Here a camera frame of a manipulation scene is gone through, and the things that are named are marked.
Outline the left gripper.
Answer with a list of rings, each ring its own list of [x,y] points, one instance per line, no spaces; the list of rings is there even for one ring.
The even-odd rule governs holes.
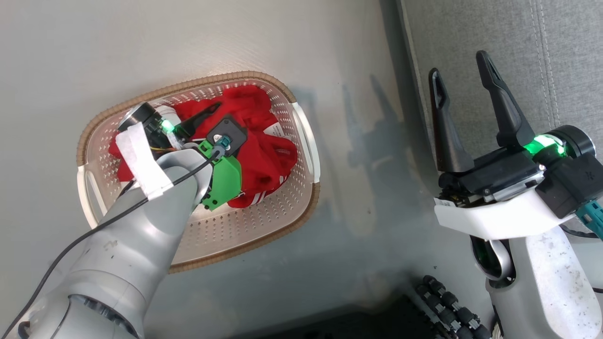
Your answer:
[[[194,139],[196,130],[211,117],[220,107],[221,102],[213,103],[207,108],[182,121],[171,106],[160,105],[155,110],[160,115],[160,126],[172,148],[183,146]]]

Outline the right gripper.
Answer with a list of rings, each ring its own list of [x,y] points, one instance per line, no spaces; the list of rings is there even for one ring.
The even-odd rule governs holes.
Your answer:
[[[556,157],[567,155],[566,142],[560,138],[536,136],[486,51],[476,52],[476,64],[495,111],[496,141],[501,147],[476,161],[464,148],[450,114],[451,100],[441,73],[437,68],[429,72],[436,165],[444,172],[439,178],[439,199],[446,206],[471,208],[513,198],[544,180],[545,165],[533,160],[537,153],[548,150]]]

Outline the red and white clothing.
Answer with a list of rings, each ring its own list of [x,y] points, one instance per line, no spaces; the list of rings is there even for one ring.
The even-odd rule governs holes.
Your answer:
[[[297,163],[298,150],[284,136],[280,123],[271,113],[269,95],[256,86],[230,88],[212,99],[188,101],[172,107],[184,121],[217,102],[221,102],[220,107],[198,127],[194,140],[207,146],[207,133],[225,114],[231,114],[247,129],[247,142],[233,155],[241,165],[241,193],[227,203],[232,208],[245,208],[261,202],[282,186]]]

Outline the beige perforated laundry basket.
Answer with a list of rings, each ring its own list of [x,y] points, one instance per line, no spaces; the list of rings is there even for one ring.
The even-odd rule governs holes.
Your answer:
[[[175,254],[170,273],[185,272],[259,248],[299,229],[319,200],[321,166],[310,122],[293,92],[275,77],[257,71],[239,71],[173,84],[125,101],[97,114],[82,131],[77,146],[77,187],[82,211],[94,229],[114,204],[122,185],[119,160],[108,152],[118,123],[135,104],[176,105],[210,99],[224,90],[254,85],[271,101],[271,112],[283,133],[296,145],[297,163],[274,193],[243,209],[198,206],[191,215]]]

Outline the grey fabric sofa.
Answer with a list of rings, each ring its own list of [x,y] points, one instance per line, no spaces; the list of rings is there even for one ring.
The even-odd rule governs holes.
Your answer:
[[[497,126],[476,52],[487,51],[535,133],[574,125],[603,162],[603,0],[400,0],[431,152],[437,68],[465,149],[495,150]]]

